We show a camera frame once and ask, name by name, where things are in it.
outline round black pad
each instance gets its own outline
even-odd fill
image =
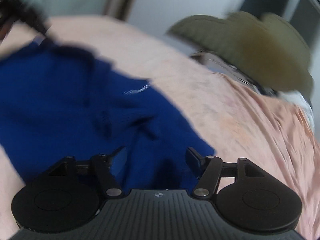
[[[67,176],[45,176],[26,185],[11,205],[21,227],[45,233],[77,228],[87,223],[98,207],[97,194]]]
[[[241,230],[276,233],[294,229],[302,203],[298,195],[275,179],[245,178],[217,194],[222,218]]]

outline ribbed black surface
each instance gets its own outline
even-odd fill
[[[132,190],[121,200],[109,200],[88,224],[59,234],[23,229],[12,240],[302,240],[294,231],[258,236],[231,227],[207,201],[184,190]]]

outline logo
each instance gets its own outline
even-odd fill
[[[161,192],[158,192],[158,193],[155,194],[155,196],[156,196],[156,197],[162,197],[163,194],[162,194]]]

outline blue t-shirt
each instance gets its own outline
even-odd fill
[[[191,190],[187,147],[214,150],[146,80],[127,78],[74,47],[35,42],[0,62],[0,143],[26,181],[67,155],[125,146],[117,178],[131,188]]]

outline white cloth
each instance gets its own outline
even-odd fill
[[[312,108],[299,91],[296,91],[296,90],[289,91],[289,92],[279,91],[278,98],[299,106],[303,110],[303,113],[305,114],[305,117],[309,123],[311,131],[313,133],[315,132],[315,121],[313,117]]]

